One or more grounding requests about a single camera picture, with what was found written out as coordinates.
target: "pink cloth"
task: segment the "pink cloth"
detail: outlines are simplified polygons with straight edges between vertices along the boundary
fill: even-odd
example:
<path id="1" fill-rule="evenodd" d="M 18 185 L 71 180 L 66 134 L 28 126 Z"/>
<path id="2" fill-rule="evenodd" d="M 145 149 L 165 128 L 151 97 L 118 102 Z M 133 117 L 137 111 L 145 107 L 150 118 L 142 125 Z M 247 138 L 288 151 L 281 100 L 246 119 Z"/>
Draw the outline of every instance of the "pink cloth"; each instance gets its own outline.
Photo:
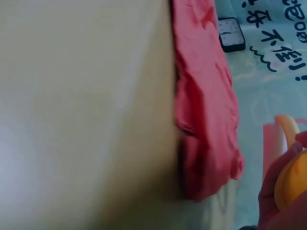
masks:
<path id="1" fill-rule="evenodd" d="M 202 200 L 230 178 L 238 179 L 244 159 L 238 148 L 237 98 L 217 36 L 211 0 L 174 0 L 177 125 L 184 137 L 184 185 L 188 198 Z"/>

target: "white wall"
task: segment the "white wall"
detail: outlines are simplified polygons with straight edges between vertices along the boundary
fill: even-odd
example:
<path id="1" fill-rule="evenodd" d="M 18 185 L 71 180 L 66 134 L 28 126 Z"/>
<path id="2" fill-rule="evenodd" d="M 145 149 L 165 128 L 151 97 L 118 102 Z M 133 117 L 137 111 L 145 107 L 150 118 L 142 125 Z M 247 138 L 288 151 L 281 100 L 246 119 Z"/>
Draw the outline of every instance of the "white wall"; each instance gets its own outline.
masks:
<path id="1" fill-rule="evenodd" d="M 0 1 L 0 229 L 174 198 L 173 89 L 167 2 Z"/>

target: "yellow object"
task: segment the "yellow object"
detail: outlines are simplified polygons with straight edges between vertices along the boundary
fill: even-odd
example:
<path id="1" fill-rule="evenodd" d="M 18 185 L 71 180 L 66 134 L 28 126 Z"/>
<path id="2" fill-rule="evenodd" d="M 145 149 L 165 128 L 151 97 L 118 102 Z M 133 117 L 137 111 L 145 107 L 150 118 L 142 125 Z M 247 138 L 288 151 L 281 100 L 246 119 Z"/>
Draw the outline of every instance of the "yellow object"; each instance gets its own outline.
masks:
<path id="1" fill-rule="evenodd" d="M 288 115 L 278 115 L 275 122 L 280 124 L 286 136 L 288 149 L 295 143 L 299 128 Z M 275 185 L 275 202 L 281 210 L 290 205 L 302 192 L 307 190 L 307 150 L 291 160 L 279 174 Z"/>

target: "pink object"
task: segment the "pink object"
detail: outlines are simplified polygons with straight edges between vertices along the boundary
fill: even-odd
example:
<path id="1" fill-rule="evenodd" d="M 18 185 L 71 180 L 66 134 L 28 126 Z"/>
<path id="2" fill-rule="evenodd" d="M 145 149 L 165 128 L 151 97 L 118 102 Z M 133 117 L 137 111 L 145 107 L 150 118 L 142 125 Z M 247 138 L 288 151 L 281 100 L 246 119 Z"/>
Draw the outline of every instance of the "pink object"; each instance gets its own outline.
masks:
<path id="1" fill-rule="evenodd" d="M 184 185 L 188 198 L 199 201 L 242 174 L 238 103 L 217 35 L 214 3 L 174 0 L 174 12 L 176 119 L 191 134 L 184 137 Z"/>

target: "poster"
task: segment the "poster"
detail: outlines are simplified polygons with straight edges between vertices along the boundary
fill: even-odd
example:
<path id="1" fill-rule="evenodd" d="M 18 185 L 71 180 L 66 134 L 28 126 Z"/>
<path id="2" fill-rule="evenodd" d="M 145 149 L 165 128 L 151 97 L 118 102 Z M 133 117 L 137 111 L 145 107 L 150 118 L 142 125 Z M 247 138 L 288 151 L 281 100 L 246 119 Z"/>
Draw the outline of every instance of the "poster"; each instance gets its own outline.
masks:
<path id="1" fill-rule="evenodd" d="M 219 18 L 238 19 L 246 40 L 244 51 L 226 54 L 246 158 L 236 198 L 239 229 L 258 222 L 263 126 L 277 114 L 307 118 L 307 0 L 216 0 L 215 5 Z"/>

